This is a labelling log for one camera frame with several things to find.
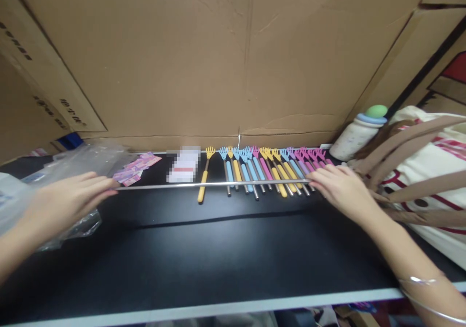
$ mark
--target table edge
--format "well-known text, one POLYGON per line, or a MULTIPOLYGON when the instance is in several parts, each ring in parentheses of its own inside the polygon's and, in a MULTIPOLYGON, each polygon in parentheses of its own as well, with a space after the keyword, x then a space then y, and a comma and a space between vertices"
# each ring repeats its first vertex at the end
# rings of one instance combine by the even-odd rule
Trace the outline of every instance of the table edge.
MULTIPOLYGON (((460 292, 466 292, 466 281, 454 283, 460 292)), ((296 309, 303 307, 345 304, 359 301, 376 301, 402 298, 403 294, 398 288, 383 288, 367 291, 352 291, 340 293, 328 293, 317 295, 305 295, 290 298, 276 298, 253 300, 246 302, 223 303, 201 305, 185 308, 145 310, 134 312, 122 312, 106 315, 93 315, 86 317, 73 317, 57 320, 44 320, 37 322, 25 322, 7 326, 24 327, 82 327, 82 326, 118 326, 166 320, 188 319, 224 314, 237 314, 258 311, 296 309)))

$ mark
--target right hand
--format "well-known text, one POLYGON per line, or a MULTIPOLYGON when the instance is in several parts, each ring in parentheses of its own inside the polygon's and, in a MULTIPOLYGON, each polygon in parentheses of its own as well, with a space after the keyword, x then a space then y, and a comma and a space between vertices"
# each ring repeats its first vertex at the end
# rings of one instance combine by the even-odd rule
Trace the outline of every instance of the right hand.
POLYGON ((362 180, 348 167, 326 165, 306 177, 312 180, 309 185, 359 226, 385 215, 362 180))

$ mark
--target green bottle cap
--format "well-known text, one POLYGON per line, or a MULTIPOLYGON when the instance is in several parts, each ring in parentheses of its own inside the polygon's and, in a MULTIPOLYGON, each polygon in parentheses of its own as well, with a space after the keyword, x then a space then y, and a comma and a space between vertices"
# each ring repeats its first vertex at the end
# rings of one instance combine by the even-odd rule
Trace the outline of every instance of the green bottle cap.
POLYGON ((387 114, 387 111, 388 108, 384 105, 374 105, 369 107, 364 115, 371 118, 381 118, 387 114))

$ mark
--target canvas bag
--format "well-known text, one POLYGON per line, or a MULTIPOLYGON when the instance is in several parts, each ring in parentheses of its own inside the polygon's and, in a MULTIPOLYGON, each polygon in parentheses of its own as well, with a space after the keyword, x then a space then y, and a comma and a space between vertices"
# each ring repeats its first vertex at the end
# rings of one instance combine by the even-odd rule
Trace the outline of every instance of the canvas bag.
POLYGON ((390 123, 414 120, 355 168, 367 176, 386 212, 409 223, 432 246, 466 270, 466 117, 430 114, 414 106, 390 123))

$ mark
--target blue handle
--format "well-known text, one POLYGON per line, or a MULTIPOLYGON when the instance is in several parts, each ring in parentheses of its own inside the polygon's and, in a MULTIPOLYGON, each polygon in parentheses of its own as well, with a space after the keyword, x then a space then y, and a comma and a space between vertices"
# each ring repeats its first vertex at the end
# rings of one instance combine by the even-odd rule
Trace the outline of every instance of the blue handle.
POLYGON ((254 167, 252 166, 252 162, 250 159, 248 159, 248 166, 249 166, 249 171, 251 172, 252 179, 254 181, 257 181, 257 175, 256 172, 254 171, 254 167))
POLYGON ((261 178, 261 180, 265 180, 266 177, 264 176, 264 173, 262 172, 262 168, 261 168, 261 165, 259 164, 259 161, 257 160, 256 157, 254 157, 253 160, 254 160, 254 164, 256 165, 257 172, 259 173, 259 177, 261 178))
POLYGON ((300 177, 300 179, 304 179, 304 175, 301 173, 301 169, 297 166, 296 162, 294 159, 290 159, 291 165, 293 166, 293 169, 295 170, 296 174, 300 177))
POLYGON ((228 181, 234 182, 232 164, 230 163, 230 161, 227 161, 227 171, 228 171, 228 181))
MULTIPOLYGON (((249 178, 248 170, 246 169, 246 166, 244 164, 241 164, 241 169, 243 170, 244 178, 246 179, 246 181, 251 181, 251 179, 249 178)), ((252 185, 248 185, 248 190, 249 192, 253 191, 252 185)))

